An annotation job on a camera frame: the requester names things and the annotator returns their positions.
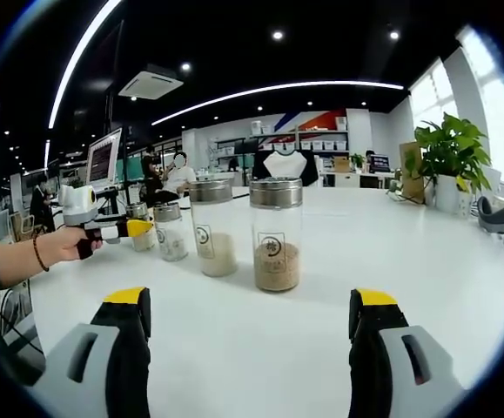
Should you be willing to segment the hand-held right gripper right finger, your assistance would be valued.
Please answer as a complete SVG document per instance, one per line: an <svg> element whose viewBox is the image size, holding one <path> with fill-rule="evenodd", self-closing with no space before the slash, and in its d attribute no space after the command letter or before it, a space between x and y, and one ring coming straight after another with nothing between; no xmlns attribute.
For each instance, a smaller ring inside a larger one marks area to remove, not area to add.
<svg viewBox="0 0 504 418"><path fill-rule="evenodd" d="M354 288L348 328L350 417L446 417L466 395L452 356L389 294Z"/></svg>

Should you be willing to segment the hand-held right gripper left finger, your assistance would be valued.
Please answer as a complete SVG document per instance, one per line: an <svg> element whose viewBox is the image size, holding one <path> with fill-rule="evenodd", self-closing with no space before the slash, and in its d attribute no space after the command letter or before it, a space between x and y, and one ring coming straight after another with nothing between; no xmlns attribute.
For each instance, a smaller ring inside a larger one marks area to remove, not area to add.
<svg viewBox="0 0 504 418"><path fill-rule="evenodd" d="M149 417L150 337L150 289L112 293L54 346L29 392L53 417Z"/></svg>

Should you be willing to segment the person's left hand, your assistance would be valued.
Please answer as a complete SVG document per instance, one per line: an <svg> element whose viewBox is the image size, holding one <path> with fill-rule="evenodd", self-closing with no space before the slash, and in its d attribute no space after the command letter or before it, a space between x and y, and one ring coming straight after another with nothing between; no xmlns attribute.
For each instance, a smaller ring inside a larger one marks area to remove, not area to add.
<svg viewBox="0 0 504 418"><path fill-rule="evenodd" d="M87 232L79 227L65 226L53 233L47 233L36 238L37 253L44 269L62 261L80 260L77 245L89 243L95 252L103 245L101 239L89 239Z"/></svg>

